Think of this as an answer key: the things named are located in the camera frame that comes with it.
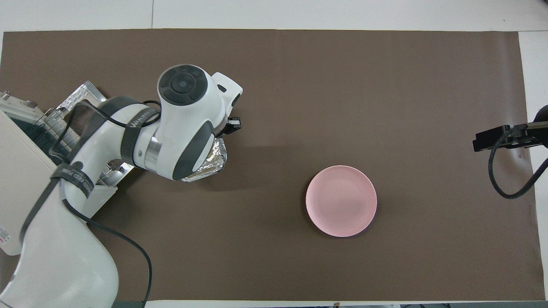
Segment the pink plate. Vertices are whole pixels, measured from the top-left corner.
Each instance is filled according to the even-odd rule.
[[[360,233],[373,220],[376,192],[361,171],[332,166],[320,171],[306,191],[306,210],[323,232],[337,237]]]

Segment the black clamp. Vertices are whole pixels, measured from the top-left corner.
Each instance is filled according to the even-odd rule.
[[[472,142],[474,151],[492,149],[503,135],[506,137],[498,147],[507,149],[537,145],[548,147],[548,105],[539,110],[531,123],[516,126],[503,125],[477,133],[476,139]]]
[[[62,163],[57,166],[53,172],[51,179],[64,179],[78,187],[85,195],[89,197],[93,187],[95,186],[89,176],[82,170],[82,163],[76,162],[73,165]]]
[[[228,121],[226,122],[225,127],[215,137],[219,137],[222,135],[230,135],[241,128],[242,128],[242,122],[240,121],[239,117],[228,118]]]

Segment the white table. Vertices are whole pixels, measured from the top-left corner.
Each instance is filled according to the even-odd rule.
[[[92,2],[2,0],[0,2],[0,37],[3,37],[4,31],[122,28],[518,31],[528,120],[532,121],[537,110],[548,104],[548,4],[542,0],[97,0]],[[546,157],[548,157],[548,151],[545,148],[532,148],[533,168],[536,169]],[[545,273],[548,272],[547,187],[548,175],[544,175],[535,185],[535,196]],[[544,285],[548,286],[548,275],[544,277]],[[178,300],[153,301],[147,307],[281,307],[331,306],[333,304],[333,301]],[[347,301],[340,304],[350,306],[397,303]]]

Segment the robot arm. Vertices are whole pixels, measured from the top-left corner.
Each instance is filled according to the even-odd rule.
[[[158,80],[157,111],[127,96],[105,102],[102,111],[126,123],[94,116],[70,157],[95,183],[103,166],[117,158],[172,180],[193,174],[214,138],[228,123],[242,88],[226,76],[208,75],[192,65],[164,71]],[[105,307],[118,290],[118,274],[105,247],[63,205],[81,212],[85,193],[63,179],[29,224],[14,277],[0,294],[0,307]]]

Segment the brown paper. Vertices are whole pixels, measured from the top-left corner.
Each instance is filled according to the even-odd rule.
[[[190,184],[133,171],[95,219],[140,243],[151,299],[541,300],[534,192],[494,191],[475,134],[526,122],[517,33],[113,30],[4,34],[0,89],[57,106],[90,80],[108,97],[157,99],[167,67],[220,71],[244,93],[226,169]],[[527,150],[498,152],[515,191]],[[321,233],[312,177],[346,164],[378,194],[372,224]],[[146,263],[94,230],[140,300]]]

